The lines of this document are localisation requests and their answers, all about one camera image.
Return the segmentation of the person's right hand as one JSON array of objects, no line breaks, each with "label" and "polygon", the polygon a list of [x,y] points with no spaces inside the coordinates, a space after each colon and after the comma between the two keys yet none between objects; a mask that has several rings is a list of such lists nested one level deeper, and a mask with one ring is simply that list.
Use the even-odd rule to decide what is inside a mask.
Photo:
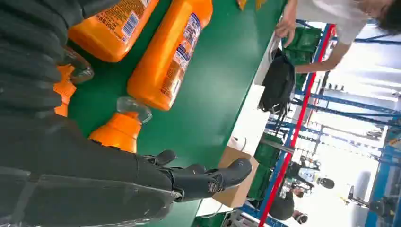
[{"label": "person's right hand", "polygon": [[281,18],[278,22],[275,30],[275,35],[278,38],[285,38],[285,42],[282,47],[288,47],[295,37],[296,30],[296,17],[294,15],[286,15]]}]

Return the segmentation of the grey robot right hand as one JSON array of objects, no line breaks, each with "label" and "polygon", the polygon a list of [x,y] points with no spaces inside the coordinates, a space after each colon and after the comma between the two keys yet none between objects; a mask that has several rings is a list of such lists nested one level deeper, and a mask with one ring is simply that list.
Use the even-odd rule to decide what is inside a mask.
[{"label": "grey robot right hand", "polygon": [[246,158],[204,172],[166,168],[84,138],[72,121],[0,118],[0,224],[3,227],[143,225],[175,202],[239,185]]}]

